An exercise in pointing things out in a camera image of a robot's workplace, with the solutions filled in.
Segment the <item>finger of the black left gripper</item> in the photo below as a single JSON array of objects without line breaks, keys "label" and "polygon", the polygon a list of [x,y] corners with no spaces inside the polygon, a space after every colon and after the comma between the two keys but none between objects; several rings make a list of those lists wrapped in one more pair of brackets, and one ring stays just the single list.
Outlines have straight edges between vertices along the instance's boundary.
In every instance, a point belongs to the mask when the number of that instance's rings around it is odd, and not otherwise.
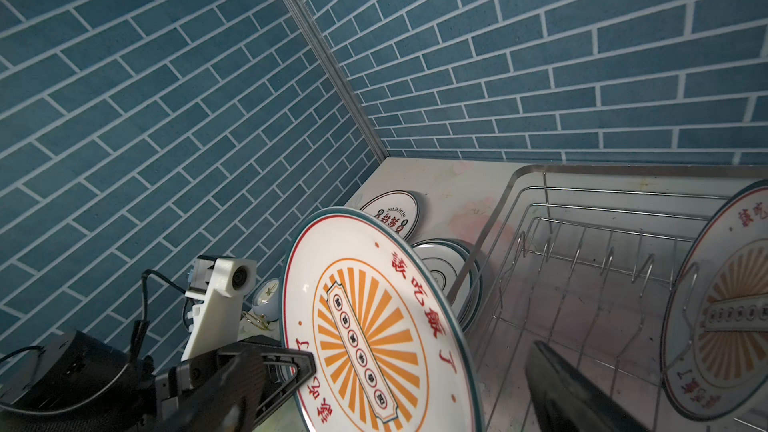
[{"label": "finger of the black left gripper", "polygon": [[224,347],[254,347],[264,361],[266,383],[253,426],[262,424],[316,374],[312,353],[284,348],[274,339],[247,338]]}]

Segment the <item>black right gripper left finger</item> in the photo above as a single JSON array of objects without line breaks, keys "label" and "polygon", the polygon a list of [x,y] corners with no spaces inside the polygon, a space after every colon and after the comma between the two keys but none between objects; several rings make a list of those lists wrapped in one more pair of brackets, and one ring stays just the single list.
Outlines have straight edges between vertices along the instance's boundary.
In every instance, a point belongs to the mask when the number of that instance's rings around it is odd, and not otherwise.
[{"label": "black right gripper left finger", "polygon": [[248,431],[266,367],[254,347],[222,347],[188,359],[155,380],[156,431]]}]

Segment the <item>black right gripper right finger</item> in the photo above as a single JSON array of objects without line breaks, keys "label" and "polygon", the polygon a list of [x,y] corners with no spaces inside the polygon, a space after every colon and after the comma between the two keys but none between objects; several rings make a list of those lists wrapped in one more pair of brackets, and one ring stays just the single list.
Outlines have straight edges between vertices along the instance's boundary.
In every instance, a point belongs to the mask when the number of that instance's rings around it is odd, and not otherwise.
[{"label": "black right gripper right finger", "polygon": [[543,341],[533,343],[525,376],[542,431],[644,431],[646,427]]}]

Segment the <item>white plate red chinese characters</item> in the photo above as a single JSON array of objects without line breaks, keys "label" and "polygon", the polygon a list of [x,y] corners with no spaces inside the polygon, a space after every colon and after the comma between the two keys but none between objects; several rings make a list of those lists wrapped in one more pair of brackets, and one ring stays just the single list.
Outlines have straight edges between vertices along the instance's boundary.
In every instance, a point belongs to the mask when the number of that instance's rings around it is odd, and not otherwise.
[{"label": "white plate red chinese characters", "polygon": [[405,190],[384,192],[366,202],[360,210],[389,227],[404,240],[417,228],[421,206],[417,195]]}]

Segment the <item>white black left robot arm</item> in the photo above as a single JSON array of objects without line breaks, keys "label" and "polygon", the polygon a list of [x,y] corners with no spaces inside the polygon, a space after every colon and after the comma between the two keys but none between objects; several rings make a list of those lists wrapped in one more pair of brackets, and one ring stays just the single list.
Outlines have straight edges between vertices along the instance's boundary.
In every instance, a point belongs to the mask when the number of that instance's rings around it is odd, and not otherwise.
[{"label": "white black left robot arm", "polygon": [[316,374],[312,353],[257,337],[161,372],[80,331],[17,354],[4,431],[251,431]]}]

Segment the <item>aluminium corner post left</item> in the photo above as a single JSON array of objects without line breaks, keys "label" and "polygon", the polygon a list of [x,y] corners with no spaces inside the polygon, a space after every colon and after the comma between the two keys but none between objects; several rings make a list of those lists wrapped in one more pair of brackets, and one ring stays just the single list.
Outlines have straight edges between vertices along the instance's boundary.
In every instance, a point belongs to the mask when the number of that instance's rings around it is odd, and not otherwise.
[{"label": "aluminium corner post left", "polygon": [[379,163],[388,152],[303,0],[282,0]]}]

